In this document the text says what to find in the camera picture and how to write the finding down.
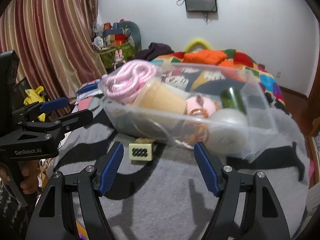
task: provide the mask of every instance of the colorful crochet blanket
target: colorful crochet blanket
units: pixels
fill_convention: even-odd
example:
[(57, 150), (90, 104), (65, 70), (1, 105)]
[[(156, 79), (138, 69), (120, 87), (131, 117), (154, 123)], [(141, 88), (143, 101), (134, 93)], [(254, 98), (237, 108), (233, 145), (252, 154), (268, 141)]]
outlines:
[(276, 83), (276, 80), (270, 73), (258, 66), (258, 64), (250, 56), (235, 49), (225, 49), (219, 51), (203, 50), (200, 52), (200, 54), (198, 53), (199, 52), (193, 54), (176, 52), (159, 56), (151, 62), (157, 65), (162, 63), (188, 62), (250, 70), (260, 84), (262, 91), (265, 93), (270, 106), (282, 109), (287, 113), (283, 95), (280, 87)]

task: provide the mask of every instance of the human hand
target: human hand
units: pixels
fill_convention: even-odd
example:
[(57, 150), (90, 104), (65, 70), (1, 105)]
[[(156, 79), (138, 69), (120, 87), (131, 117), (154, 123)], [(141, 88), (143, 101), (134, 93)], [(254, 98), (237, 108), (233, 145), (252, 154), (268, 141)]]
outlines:
[[(38, 174), (40, 173), (39, 169), (39, 160), (27, 161), (21, 171), (24, 181), (21, 182), (20, 187), (23, 189), (24, 194), (34, 193), (39, 186)], [(10, 177), (7, 176), (4, 168), (0, 167), (0, 178), (4, 184), (7, 184), (10, 181)]]

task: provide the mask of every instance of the dark purple cloth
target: dark purple cloth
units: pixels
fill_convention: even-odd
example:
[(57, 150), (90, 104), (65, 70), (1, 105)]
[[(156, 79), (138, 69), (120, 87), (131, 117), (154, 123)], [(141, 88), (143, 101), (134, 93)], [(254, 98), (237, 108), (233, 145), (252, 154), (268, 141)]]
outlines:
[(147, 61), (151, 61), (158, 56), (167, 55), (174, 53), (170, 46), (162, 43), (154, 43), (152, 42), (149, 46), (149, 49), (144, 49), (139, 51), (134, 59), (144, 59)]

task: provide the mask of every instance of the wall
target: wall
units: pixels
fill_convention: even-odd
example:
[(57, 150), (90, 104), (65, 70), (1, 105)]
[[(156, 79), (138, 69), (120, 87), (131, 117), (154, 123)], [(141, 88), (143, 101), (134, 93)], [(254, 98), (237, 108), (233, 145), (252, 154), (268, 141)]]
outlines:
[(316, 18), (304, 0), (218, 0), (218, 14), (206, 24), (177, 0), (99, 0), (102, 22), (121, 18), (138, 24), (142, 48), (151, 42), (183, 50), (197, 37), (214, 49), (234, 48), (266, 65), (278, 84), (308, 94), (319, 47)]

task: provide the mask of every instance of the clear plastic container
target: clear plastic container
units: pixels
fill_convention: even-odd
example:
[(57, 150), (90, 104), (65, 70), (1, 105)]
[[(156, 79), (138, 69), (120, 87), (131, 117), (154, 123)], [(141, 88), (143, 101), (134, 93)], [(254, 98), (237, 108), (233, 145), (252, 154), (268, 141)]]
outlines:
[[(102, 98), (104, 110), (119, 132), (188, 148), (202, 140), (214, 155), (250, 163), (278, 133), (265, 95), (250, 70), (162, 64), (150, 80), (133, 103)], [(103, 83), (99, 88), (105, 90)], [(208, 118), (183, 113), (183, 102), (199, 94), (222, 106), (220, 94), (228, 88), (240, 92), (246, 114), (235, 109), (218, 110)], [(174, 95), (167, 96), (168, 90)]]

